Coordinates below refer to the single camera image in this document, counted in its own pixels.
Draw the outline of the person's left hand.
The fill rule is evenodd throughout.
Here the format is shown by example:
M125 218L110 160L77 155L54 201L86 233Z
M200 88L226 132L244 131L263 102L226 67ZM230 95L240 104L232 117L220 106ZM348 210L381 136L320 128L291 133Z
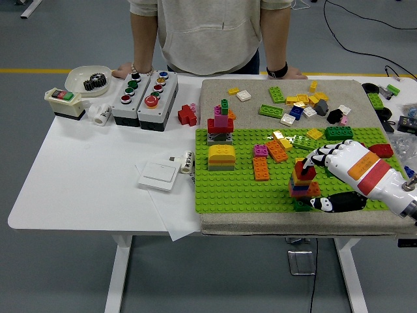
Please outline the person's left hand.
M295 67L285 65L279 70L266 69L268 77L275 80L306 80L308 77Z

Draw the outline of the person's right hand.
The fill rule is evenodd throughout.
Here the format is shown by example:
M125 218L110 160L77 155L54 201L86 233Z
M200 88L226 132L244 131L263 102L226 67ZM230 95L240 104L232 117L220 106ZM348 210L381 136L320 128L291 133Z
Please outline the person's right hand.
M132 63L122 64L118 69L113 70L111 75L115 78L125 79L127 75L136 71Z

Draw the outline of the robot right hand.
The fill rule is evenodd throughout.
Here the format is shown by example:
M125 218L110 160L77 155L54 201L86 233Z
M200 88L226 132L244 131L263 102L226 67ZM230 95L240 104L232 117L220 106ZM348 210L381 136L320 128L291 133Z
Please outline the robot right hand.
M314 165L324 166L340 181L352 187L326 198L302 197L305 205L327 213L362 210L368 199L379 200L402 218L416 220L416 177L404 179L385 160L353 140L324 145L302 161L302 173Z

